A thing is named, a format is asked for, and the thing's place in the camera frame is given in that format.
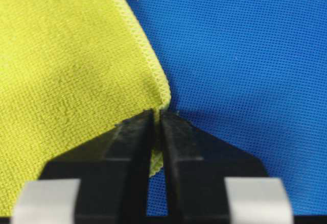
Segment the stitched hem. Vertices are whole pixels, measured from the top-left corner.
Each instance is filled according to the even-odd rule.
[[[126,0],[113,0],[113,2],[115,3],[122,19],[128,26],[130,33],[138,43],[138,47],[140,48],[144,57],[146,58],[152,76],[156,81],[160,94],[160,99],[161,99],[161,105],[159,106],[159,109],[167,109],[171,99],[168,80],[152,49],[152,46],[147,36],[145,35],[141,25],[139,24],[134,13],[132,12],[129,5],[127,4]],[[155,175],[162,168],[162,166],[163,166],[162,153],[161,152],[158,152],[156,154],[152,153],[150,176]]]

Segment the blue textured surface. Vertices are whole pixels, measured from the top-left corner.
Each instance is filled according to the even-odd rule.
[[[165,174],[161,169],[155,176],[150,178],[148,193],[148,215],[165,216],[167,215],[167,199]]]
[[[327,214],[327,0],[127,1],[171,109],[261,158],[295,214]],[[151,179],[149,214],[166,211],[163,184]]]

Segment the fabric texture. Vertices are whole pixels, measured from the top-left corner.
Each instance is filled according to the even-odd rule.
[[[327,214],[327,0],[127,1],[171,110],[262,159],[295,214]],[[163,200],[162,189],[149,194]]]
[[[125,0],[0,0],[0,216],[45,162],[144,109],[167,79]],[[162,165],[152,157],[151,172]]]

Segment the microfiber cloth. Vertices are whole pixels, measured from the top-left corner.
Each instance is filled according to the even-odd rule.
[[[0,0],[0,216],[45,162],[166,108],[165,74],[125,0]],[[151,173],[162,165],[152,157]]]

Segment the white clamp pad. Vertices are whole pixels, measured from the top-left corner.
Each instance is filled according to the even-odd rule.
[[[231,224],[292,224],[279,178],[225,177]]]
[[[11,224],[73,224],[79,179],[26,182]]]

